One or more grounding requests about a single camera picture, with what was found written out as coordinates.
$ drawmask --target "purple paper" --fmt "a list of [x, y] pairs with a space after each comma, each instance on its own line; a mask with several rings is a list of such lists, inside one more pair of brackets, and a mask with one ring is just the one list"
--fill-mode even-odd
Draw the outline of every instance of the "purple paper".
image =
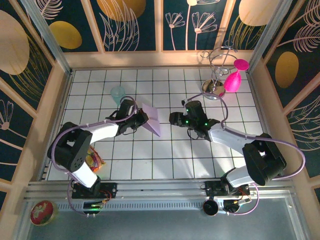
[[142, 125], [145, 129], [149, 130], [158, 137], [161, 136], [160, 123], [158, 120], [158, 109], [142, 103], [142, 110], [147, 114], [149, 120]]

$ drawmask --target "metal cup stand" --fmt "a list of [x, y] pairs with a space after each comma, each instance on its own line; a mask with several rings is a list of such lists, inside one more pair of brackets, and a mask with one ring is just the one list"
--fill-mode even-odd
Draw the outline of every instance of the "metal cup stand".
[[[227, 50], [227, 52], [213, 56], [213, 53], [218, 49]], [[206, 50], [202, 51], [201, 57], [209, 59], [210, 68], [212, 70], [211, 79], [206, 80], [201, 86], [201, 90], [203, 93], [213, 93], [220, 97], [223, 97], [225, 95], [226, 89], [224, 88], [224, 84], [220, 81], [220, 77], [230, 74], [231, 70], [235, 68], [235, 67], [226, 67], [225, 62], [227, 60], [227, 57], [229, 56], [233, 57], [234, 60], [237, 60], [237, 58], [234, 55], [232, 55], [230, 51], [234, 51], [235, 53], [237, 52], [237, 50], [232, 48], [232, 46], [222, 46], [222, 47], [217, 47], [212, 51], [206, 51]], [[220, 56], [224, 56], [222, 65], [221, 66], [214, 65], [213, 60]], [[210, 95], [204, 95], [204, 96], [210, 100], [217, 100], [217, 98], [214, 96], [210, 96]]]

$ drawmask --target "white grid floor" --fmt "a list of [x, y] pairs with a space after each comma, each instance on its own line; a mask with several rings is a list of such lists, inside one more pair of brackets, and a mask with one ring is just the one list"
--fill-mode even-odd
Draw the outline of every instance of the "white grid floor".
[[[145, 103], [158, 108], [162, 135], [158, 137], [140, 127], [134, 134], [94, 143], [106, 162], [97, 172], [102, 180], [218, 178], [233, 167], [245, 165], [243, 156], [218, 143], [191, 140], [186, 128], [169, 123], [170, 113], [183, 112], [181, 100], [198, 94], [202, 82], [210, 78], [210, 69], [197, 68], [76, 71], [61, 124], [102, 121], [117, 109], [110, 90], [120, 85], [127, 95], [136, 99], [139, 107]], [[229, 109], [226, 124], [260, 135], [262, 128], [246, 79], [243, 74], [239, 91], [223, 97]], [[202, 96], [197, 100], [201, 101], [208, 118], [219, 121], [224, 118], [220, 101]], [[68, 179], [51, 163], [45, 172], [49, 181]]]

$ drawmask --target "light blue glass cup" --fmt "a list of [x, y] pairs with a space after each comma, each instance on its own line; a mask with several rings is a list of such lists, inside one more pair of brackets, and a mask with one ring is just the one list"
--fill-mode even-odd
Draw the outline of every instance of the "light blue glass cup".
[[110, 94], [115, 103], [120, 105], [120, 100], [126, 95], [126, 92], [122, 86], [115, 86], [111, 89]]

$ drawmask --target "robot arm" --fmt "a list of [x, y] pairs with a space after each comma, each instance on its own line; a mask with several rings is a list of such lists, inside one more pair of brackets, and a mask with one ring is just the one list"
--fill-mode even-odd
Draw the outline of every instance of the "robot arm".
[[[108, 120], [121, 120], [129, 116], [134, 107], [132, 100], [124, 99], [119, 110], [115, 111]], [[99, 191], [100, 178], [91, 171], [85, 163], [87, 151], [90, 144], [105, 138], [112, 138], [126, 132], [128, 128], [136, 130], [148, 121], [146, 113], [140, 109], [132, 117], [125, 121], [117, 123], [108, 123], [101, 126], [79, 128], [62, 136], [54, 150], [56, 163], [68, 170], [68, 174], [76, 179], [81, 185], [95, 195]], [[76, 127], [72, 122], [63, 125], [58, 136], [67, 129]], [[50, 146], [47, 156], [51, 158], [52, 145]]]
[[[251, 140], [247, 137], [255, 135], [222, 127], [220, 121], [207, 118], [199, 101], [187, 102], [185, 110], [186, 114], [171, 113], [170, 123], [194, 130], [200, 138], [224, 144], [244, 156], [246, 166], [234, 168], [221, 178], [231, 188], [254, 182], [264, 186], [286, 167], [287, 163], [274, 142]], [[271, 138], [266, 133], [260, 137]]]

